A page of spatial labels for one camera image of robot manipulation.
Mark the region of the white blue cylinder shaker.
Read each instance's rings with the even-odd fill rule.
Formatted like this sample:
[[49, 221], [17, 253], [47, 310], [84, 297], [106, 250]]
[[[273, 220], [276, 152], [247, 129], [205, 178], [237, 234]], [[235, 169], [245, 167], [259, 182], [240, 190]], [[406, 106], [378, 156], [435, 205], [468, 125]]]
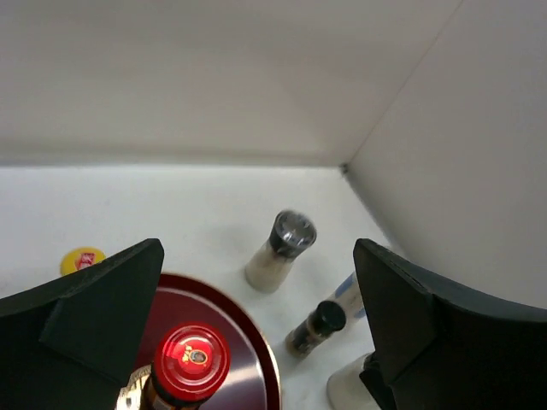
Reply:
[[349, 325], [355, 324], [355, 322], [367, 315], [356, 272], [349, 275], [338, 286], [329, 296], [329, 300], [336, 302], [344, 310]]

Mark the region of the red lid sauce jar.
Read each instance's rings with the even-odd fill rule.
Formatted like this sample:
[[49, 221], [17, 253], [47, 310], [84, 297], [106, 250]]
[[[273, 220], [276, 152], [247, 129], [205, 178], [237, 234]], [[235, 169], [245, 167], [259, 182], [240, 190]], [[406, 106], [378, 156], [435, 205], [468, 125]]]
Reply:
[[198, 409], [223, 385], [231, 355], [226, 339], [211, 325], [183, 323], [159, 342], [149, 365], [122, 388], [117, 409]]

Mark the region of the green label sauce bottle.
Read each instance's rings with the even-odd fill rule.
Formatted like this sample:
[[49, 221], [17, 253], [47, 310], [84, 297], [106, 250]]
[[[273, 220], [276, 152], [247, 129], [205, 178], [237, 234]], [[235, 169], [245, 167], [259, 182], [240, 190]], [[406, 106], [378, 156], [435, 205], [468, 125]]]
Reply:
[[93, 247], [80, 247], [73, 249], [63, 256], [60, 264], [61, 276], [86, 269], [106, 259], [106, 255], [100, 249]]

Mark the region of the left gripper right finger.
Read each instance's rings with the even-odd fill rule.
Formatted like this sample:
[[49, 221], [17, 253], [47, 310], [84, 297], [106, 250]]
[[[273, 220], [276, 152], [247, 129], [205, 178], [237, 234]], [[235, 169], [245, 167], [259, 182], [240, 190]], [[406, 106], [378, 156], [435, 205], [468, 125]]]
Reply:
[[546, 312], [474, 290], [369, 239], [353, 257], [382, 409], [543, 409]]

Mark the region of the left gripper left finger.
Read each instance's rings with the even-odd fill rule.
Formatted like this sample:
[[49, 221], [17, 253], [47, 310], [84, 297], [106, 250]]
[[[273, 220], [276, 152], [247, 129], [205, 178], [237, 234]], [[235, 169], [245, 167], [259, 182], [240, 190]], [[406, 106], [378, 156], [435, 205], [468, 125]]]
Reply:
[[162, 271], [149, 238], [1, 300], [3, 409], [112, 409], [127, 385]]

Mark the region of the grey cap salt grinder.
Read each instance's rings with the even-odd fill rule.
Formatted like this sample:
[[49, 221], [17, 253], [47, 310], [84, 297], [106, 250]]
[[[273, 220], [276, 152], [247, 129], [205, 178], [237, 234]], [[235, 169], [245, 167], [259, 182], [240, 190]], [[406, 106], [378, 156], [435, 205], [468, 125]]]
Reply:
[[248, 284], [261, 293], [274, 293], [287, 278], [295, 259], [316, 238], [316, 227], [308, 216], [291, 209], [280, 211], [266, 242], [244, 267]]

